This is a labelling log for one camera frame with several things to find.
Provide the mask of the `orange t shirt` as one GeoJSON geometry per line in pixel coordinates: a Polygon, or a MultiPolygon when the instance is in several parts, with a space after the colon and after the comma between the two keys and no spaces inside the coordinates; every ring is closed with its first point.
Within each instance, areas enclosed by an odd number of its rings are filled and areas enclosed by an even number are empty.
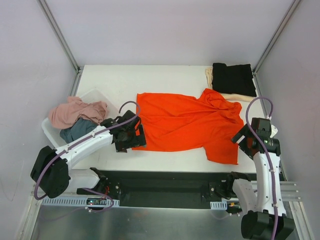
{"type": "Polygon", "coordinates": [[[206,88],[199,98],[175,93],[136,96],[146,146],[137,151],[180,152],[203,148],[209,161],[238,164],[232,138],[243,127],[242,105],[206,88]]]}

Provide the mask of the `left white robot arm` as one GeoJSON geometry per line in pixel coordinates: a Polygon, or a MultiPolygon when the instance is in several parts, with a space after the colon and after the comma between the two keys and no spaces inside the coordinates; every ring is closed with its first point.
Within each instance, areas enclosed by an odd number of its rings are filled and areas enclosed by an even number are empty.
{"type": "Polygon", "coordinates": [[[107,193],[107,178],[96,167],[75,169],[80,161],[103,147],[114,145],[117,153],[146,146],[141,118],[127,110],[79,139],[58,148],[43,147],[36,158],[30,177],[35,182],[34,197],[54,199],[65,191],[107,193]]]}

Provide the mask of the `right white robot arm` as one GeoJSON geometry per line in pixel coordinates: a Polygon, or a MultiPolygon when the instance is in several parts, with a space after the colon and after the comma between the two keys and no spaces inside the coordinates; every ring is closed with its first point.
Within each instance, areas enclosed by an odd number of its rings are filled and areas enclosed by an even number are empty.
{"type": "Polygon", "coordinates": [[[244,173],[232,172],[225,184],[226,194],[238,198],[243,212],[241,235],[248,240],[285,240],[295,229],[281,195],[281,146],[271,133],[270,120],[254,117],[231,140],[256,169],[256,190],[244,173]]]}

